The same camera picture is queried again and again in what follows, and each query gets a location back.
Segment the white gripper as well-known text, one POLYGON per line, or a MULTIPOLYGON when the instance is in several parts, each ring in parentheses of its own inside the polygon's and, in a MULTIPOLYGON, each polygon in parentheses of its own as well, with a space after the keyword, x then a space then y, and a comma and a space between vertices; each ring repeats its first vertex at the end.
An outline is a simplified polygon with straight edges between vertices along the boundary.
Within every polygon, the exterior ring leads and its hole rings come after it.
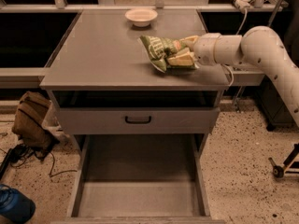
POLYGON ((168 57, 167 62, 172 66, 193 66, 195 55, 202 65, 237 65, 243 58, 240 48, 241 40, 241 35, 221 35, 219 33, 184 37, 180 41, 189 49, 183 49, 168 57))

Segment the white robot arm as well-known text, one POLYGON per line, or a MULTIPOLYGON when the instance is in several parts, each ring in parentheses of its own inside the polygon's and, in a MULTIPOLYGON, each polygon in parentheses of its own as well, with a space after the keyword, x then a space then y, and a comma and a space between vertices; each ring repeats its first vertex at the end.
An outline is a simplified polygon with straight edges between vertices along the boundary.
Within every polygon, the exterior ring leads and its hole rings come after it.
POLYGON ((201 65, 251 65, 272 81, 293 120, 299 125, 299 68, 292 62, 278 34, 256 26, 244 35, 207 33, 189 36, 181 42, 194 52, 201 65))

